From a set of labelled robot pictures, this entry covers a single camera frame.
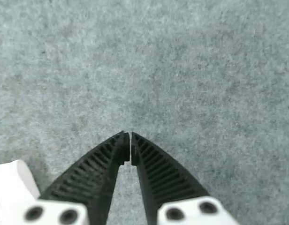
screw hole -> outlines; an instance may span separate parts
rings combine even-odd
[[[25,219],[28,221],[33,221],[41,217],[43,208],[40,206],[33,207],[29,209],[25,215]]]
[[[167,210],[167,218],[170,220],[181,220],[184,218],[184,214],[180,209],[171,208]]]
[[[60,216],[60,222],[62,224],[68,225],[76,221],[78,214],[75,210],[66,210]]]
[[[200,204],[200,209],[203,213],[216,213],[218,211],[215,205],[210,202]]]

floor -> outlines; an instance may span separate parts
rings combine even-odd
[[[0,0],[0,163],[43,191],[121,130],[241,224],[289,225],[289,0]],[[131,165],[108,224],[146,224]]]

